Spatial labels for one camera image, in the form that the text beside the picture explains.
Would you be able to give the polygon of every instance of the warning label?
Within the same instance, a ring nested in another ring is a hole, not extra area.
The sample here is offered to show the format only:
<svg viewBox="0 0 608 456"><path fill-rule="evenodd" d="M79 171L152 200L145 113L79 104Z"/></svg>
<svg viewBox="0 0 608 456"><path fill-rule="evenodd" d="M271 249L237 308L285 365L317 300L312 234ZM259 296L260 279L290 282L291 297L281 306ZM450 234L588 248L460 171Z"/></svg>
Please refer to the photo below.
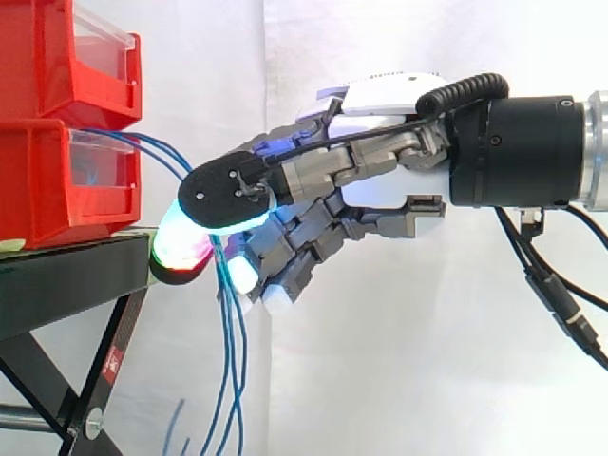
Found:
<svg viewBox="0 0 608 456"><path fill-rule="evenodd" d="M112 346L107 353L107 358L105 359L104 367L102 368L102 376L110 385L114 385L114 382L116 382L118 371L121 369L121 364L123 363L123 356L124 353L114 346Z"/></svg>

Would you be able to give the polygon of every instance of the stacked red bins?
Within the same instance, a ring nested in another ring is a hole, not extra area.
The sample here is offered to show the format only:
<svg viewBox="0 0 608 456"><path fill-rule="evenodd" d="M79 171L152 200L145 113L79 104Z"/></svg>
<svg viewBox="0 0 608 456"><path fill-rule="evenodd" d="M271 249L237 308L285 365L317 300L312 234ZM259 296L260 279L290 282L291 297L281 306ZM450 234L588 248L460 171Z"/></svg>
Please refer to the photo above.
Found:
<svg viewBox="0 0 608 456"><path fill-rule="evenodd" d="M142 116L140 40L71 0L0 0L0 251L140 218L139 151L82 128Z"/></svg>

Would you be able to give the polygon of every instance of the black circular thumb plate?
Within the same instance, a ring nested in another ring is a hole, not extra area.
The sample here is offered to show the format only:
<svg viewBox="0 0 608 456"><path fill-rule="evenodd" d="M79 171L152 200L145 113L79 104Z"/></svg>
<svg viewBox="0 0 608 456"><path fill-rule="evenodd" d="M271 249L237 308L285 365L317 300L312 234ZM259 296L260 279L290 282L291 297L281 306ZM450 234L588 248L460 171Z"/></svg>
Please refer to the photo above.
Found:
<svg viewBox="0 0 608 456"><path fill-rule="evenodd" d="M243 166L261 169L263 160L250 152L237 151L196 168L181 183L178 192L181 210L209 229L226 228L263 215L270 207L268 194L261 194L256 200L236 194L240 187L230 173L246 171Z"/></svg>

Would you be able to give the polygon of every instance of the silver metal rod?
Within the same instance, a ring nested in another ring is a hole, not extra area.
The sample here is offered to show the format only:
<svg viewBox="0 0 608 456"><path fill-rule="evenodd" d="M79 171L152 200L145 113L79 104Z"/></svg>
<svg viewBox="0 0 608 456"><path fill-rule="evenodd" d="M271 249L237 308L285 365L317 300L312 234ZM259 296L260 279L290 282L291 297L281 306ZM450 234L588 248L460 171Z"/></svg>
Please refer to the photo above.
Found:
<svg viewBox="0 0 608 456"><path fill-rule="evenodd" d="M53 433L53 429L36 410L29 407L0 405L0 429Z"/></svg>

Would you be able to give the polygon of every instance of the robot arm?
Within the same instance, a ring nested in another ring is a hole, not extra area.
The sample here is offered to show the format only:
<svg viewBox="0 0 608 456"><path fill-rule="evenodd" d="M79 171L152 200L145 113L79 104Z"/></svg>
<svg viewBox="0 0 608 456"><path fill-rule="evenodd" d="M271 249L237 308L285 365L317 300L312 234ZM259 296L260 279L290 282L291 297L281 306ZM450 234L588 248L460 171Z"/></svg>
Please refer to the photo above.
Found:
<svg viewBox="0 0 608 456"><path fill-rule="evenodd" d="M184 218L234 234L229 264L243 295L289 308L314 265L344 240L413 238L415 220L441 218L447 198L473 207L577 200L608 209L605 94L586 103L506 99L496 75L455 85L427 76L325 91L296 124L188 176L179 193Z"/></svg>

